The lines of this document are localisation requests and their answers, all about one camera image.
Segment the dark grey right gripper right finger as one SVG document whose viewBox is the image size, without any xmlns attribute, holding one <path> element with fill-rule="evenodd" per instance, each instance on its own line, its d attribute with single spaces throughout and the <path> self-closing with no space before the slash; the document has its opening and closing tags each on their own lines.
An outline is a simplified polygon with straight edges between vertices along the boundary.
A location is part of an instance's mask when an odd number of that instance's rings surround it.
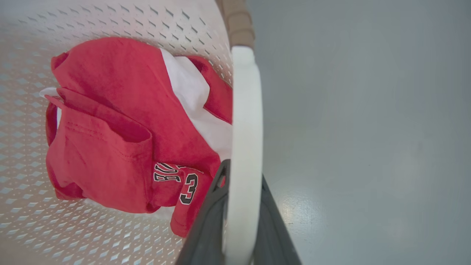
<svg viewBox="0 0 471 265">
<path fill-rule="evenodd" d="M 262 178 L 260 215 L 253 264 L 301 265 L 301 260 L 265 178 Z"/>
</svg>

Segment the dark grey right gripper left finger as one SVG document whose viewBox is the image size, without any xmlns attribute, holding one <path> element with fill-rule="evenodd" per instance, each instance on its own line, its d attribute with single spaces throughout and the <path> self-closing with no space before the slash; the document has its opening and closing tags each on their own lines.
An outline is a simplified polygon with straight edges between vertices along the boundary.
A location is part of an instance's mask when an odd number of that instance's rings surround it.
<svg viewBox="0 0 471 265">
<path fill-rule="evenodd" d="M 231 161 L 222 161 L 176 260 L 177 265 L 222 265 Z"/>
</svg>

